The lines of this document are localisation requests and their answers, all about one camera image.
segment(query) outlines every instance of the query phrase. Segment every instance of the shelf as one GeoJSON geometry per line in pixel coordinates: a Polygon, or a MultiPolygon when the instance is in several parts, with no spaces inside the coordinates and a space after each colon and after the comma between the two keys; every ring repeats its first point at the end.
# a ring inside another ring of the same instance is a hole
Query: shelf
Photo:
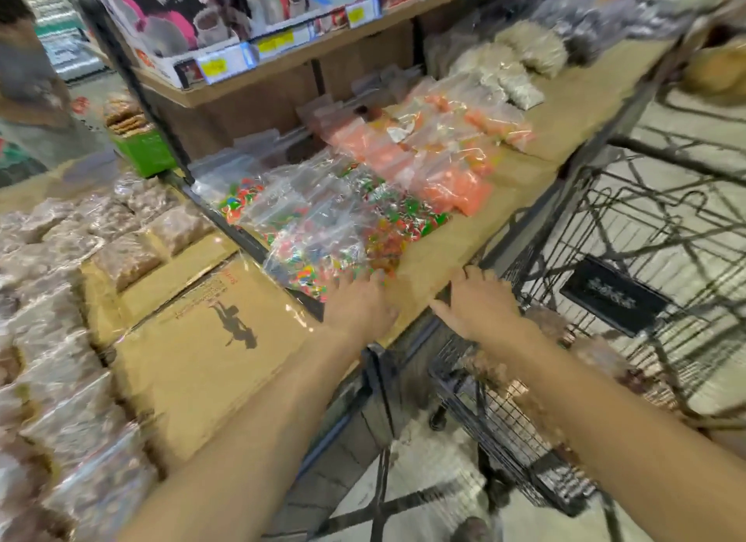
{"type": "MultiPolygon", "coordinates": [[[[398,23],[412,19],[413,17],[424,14],[425,12],[452,1],[453,0],[419,0],[411,4],[403,5],[401,8],[367,23],[366,25],[352,29],[332,31],[331,33],[323,35],[321,38],[311,41],[302,47],[297,47],[281,56],[263,62],[246,73],[236,75],[233,78],[228,78],[223,82],[216,83],[215,85],[205,84],[189,90],[181,90],[173,87],[153,73],[137,67],[134,68],[134,71],[143,86],[185,108],[197,108],[203,104],[219,100],[223,96],[227,96],[235,91],[247,87],[248,85],[261,82],[270,76],[300,66],[314,58],[322,57],[335,49],[353,44],[369,35],[394,27],[398,23]]],[[[104,63],[111,66],[106,57],[102,56],[102,54],[99,54],[99,56],[101,56],[104,63]]]]}

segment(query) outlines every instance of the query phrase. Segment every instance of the green box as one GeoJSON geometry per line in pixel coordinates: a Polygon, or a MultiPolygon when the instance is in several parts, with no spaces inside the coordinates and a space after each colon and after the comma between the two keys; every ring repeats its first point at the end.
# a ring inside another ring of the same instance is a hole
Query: green box
{"type": "Polygon", "coordinates": [[[130,161],[137,174],[142,177],[153,176],[177,166],[169,147],[155,129],[130,138],[113,135],[112,139],[122,155],[130,161]]]}

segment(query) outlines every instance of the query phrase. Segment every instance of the shopping cart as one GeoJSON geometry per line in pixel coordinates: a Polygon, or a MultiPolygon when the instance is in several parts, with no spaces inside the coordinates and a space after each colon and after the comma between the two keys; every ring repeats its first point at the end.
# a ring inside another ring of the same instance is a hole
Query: shopping cart
{"type": "MultiPolygon", "coordinates": [[[[657,405],[696,417],[741,401],[719,370],[746,343],[746,188],[619,150],[565,194],[503,274],[521,308],[544,305],[574,336],[603,336],[664,385],[647,395],[657,405]]],[[[465,370],[474,348],[453,335],[431,364],[443,400],[431,425],[448,410],[480,444],[480,468],[489,456],[536,505],[579,514],[594,482],[536,432],[510,389],[498,396],[465,370]]]]}

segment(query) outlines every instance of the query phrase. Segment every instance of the person in gray shirt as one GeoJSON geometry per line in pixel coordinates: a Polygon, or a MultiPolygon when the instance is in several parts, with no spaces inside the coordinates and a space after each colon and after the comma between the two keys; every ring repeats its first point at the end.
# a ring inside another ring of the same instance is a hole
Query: person in gray shirt
{"type": "Polygon", "coordinates": [[[0,138],[46,168],[79,159],[98,146],[70,111],[70,92],[54,72],[23,0],[0,0],[0,138]]]}

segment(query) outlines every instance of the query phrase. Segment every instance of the dark hair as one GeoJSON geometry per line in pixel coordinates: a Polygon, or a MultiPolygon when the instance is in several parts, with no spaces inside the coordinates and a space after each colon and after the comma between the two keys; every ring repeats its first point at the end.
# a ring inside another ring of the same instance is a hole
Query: dark hair
{"type": "Polygon", "coordinates": [[[19,19],[33,19],[33,12],[23,0],[0,0],[0,24],[12,25],[19,19]]]}

